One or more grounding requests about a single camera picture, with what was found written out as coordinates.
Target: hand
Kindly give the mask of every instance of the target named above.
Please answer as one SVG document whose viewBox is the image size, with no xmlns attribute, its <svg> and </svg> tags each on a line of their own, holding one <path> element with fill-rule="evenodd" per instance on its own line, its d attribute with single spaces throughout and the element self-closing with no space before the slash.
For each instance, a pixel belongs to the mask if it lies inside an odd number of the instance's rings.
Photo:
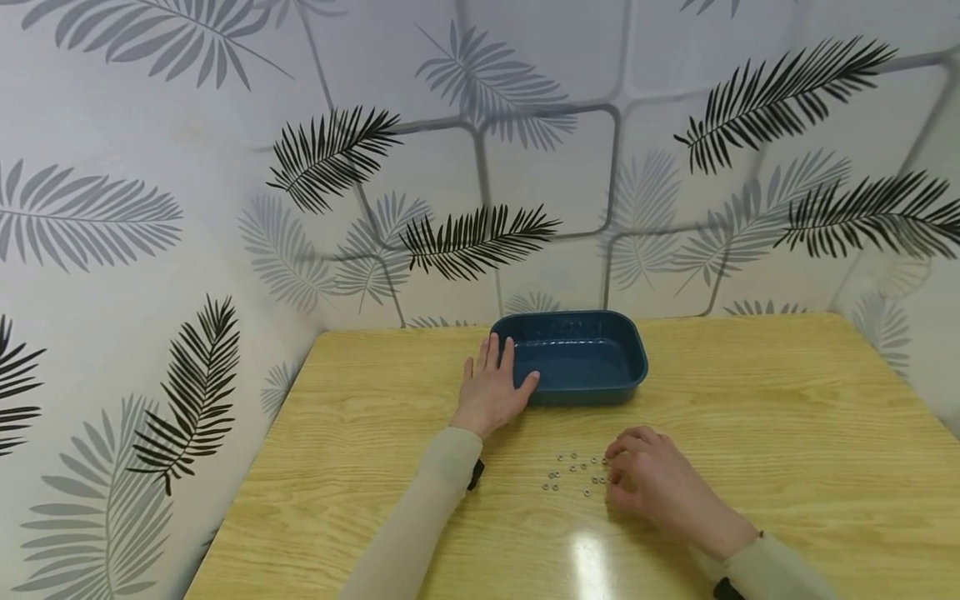
<svg viewBox="0 0 960 600">
<path fill-rule="evenodd" d="M 650 427 L 627 429 L 607 448 L 607 498 L 613 506 L 653 521 L 661 530 L 723 562 L 759 536 L 727 506 L 668 436 Z"/>
<path fill-rule="evenodd" d="M 531 372 L 518 389 L 514 388 L 514 340 L 507 338 L 503 359 L 497 366 L 500 344 L 495 333 L 484 338 L 477 354 L 464 364 L 464 382 L 460 386 L 460 404 L 450 420 L 451 427 L 466 429 L 486 440 L 497 428 L 507 424 L 527 406 L 530 394 L 540 382 L 540 373 Z"/>
</svg>

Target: black wristband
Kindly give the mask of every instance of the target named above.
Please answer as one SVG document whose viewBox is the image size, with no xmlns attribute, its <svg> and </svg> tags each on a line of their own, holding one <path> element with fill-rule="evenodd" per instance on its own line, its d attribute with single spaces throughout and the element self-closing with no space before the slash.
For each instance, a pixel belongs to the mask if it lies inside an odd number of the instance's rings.
<svg viewBox="0 0 960 600">
<path fill-rule="evenodd" d="M 483 469 L 483 461 L 477 459 L 476 464 L 473 466 L 473 476 L 470 477 L 470 485 L 467 486 L 468 492 L 472 492 L 473 488 L 476 488 L 477 484 L 480 483 L 480 475 L 483 474 Z"/>
</svg>

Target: blue plastic tray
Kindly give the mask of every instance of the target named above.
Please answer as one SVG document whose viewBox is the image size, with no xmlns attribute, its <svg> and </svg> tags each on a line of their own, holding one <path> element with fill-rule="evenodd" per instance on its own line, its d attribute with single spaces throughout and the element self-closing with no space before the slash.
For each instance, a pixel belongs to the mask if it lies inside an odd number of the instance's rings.
<svg viewBox="0 0 960 600">
<path fill-rule="evenodd" d="M 611 310 L 511 315 L 493 324 L 500 351 L 514 338 L 514 384 L 531 371 L 534 406 L 619 404 L 647 376 L 647 354 L 634 322 Z"/>
</svg>

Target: light wood grain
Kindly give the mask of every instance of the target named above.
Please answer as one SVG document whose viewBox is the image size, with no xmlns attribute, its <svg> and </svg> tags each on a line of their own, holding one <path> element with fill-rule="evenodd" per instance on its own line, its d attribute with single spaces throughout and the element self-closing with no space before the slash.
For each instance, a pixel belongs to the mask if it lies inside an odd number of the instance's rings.
<svg viewBox="0 0 960 600">
<path fill-rule="evenodd" d="M 668 432 L 734 507 L 843 598 L 960 598 L 960 444 L 841 318 L 638 323 L 628 404 L 531 409 L 487 444 L 423 598 L 707 598 L 682 549 L 608 514 L 600 456 Z M 456 401 L 486 329 L 335 332 L 314 346 L 187 597 L 333 598 Z M 561 489 L 545 492 L 559 469 Z M 591 497 L 583 488 L 593 488 Z"/>
</svg>

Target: long sleeve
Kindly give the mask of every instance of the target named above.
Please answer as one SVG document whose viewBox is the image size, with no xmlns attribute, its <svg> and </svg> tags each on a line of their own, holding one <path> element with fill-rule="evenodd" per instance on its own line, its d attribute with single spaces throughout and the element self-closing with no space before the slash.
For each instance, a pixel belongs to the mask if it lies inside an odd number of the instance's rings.
<svg viewBox="0 0 960 600">
<path fill-rule="evenodd" d="M 447 427 L 423 453 L 417 475 L 357 562 L 340 600 L 414 600 L 440 534 L 467 492 L 483 442 Z"/>
<path fill-rule="evenodd" d="M 745 600 L 836 600 L 820 574 L 767 533 L 723 563 L 698 550 L 691 553 L 713 583 L 730 578 Z"/>
</svg>

